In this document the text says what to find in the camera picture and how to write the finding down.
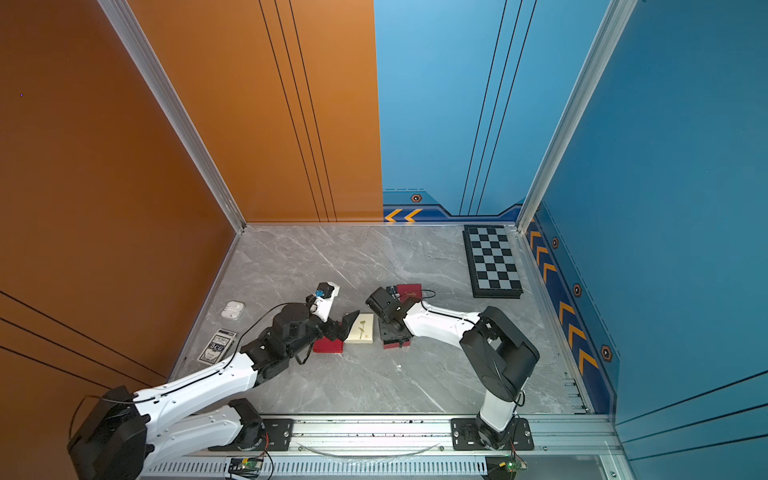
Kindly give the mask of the red jewelry box base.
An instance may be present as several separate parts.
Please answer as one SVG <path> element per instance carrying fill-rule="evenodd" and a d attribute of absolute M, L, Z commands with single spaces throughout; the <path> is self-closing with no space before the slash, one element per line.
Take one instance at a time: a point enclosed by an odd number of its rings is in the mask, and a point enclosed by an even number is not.
<path fill-rule="evenodd" d="M 384 349 L 403 348 L 409 346 L 411 338 L 408 336 L 395 336 L 382 338 Z"/>

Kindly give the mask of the red jewelry box lid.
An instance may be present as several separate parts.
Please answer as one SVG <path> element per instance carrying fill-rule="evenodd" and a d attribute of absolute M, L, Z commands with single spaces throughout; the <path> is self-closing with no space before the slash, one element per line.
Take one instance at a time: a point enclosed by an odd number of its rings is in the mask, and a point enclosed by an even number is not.
<path fill-rule="evenodd" d="M 420 284 L 398 284 L 395 286 L 395 291 L 401 302 L 407 299 L 415 299 L 416 301 L 423 299 L 423 289 Z"/>

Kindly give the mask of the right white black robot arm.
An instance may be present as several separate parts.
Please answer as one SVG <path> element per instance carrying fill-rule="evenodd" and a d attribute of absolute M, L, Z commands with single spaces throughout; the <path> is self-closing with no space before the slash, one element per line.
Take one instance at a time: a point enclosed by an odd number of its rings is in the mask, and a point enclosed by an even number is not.
<path fill-rule="evenodd" d="M 513 446 L 517 408 L 540 353 L 503 311 L 459 312 L 412 298 L 367 304 L 400 343 L 425 337 L 461 349 L 485 388 L 476 417 L 480 442 L 493 450 Z"/>

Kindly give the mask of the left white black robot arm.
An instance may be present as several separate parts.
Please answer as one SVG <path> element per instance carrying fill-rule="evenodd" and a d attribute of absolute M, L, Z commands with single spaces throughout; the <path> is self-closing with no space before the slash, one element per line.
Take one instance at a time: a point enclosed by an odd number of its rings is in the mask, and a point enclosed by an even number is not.
<path fill-rule="evenodd" d="M 136 479 L 166 459 L 241 440 L 260 418 L 240 393 L 276 377 L 316 341 L 345 340 L 360 314 L 335 321 L 329 311 L 325 300 L 285 303 L 271 326 L 211 367 L 137 392 L 105 392 L 67 445 L 78 478 Z"/>

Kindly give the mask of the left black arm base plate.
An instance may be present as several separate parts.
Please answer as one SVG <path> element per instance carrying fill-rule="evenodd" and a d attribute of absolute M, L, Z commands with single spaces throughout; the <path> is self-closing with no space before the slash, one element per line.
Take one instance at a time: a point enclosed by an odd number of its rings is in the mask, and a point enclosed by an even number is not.
<path fill-rule="evenodd" d="M 212 452 L 284 452 L 289 449 L 295 421 L 291 418 L 267 418 L 245 425 L 235 439 Z"/>

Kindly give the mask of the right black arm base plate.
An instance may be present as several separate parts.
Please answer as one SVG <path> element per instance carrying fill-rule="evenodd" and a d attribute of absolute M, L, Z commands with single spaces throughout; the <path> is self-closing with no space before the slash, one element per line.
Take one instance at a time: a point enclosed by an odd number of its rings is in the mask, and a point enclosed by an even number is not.
<path fill-rule="evenodd" d="M 449 424 L 453 449 L 457 451 L 535 449 L 529 422 L 519 416 L 515 416 L 501 432 L 495 431 L 479 417 L 453 418 Z"/>

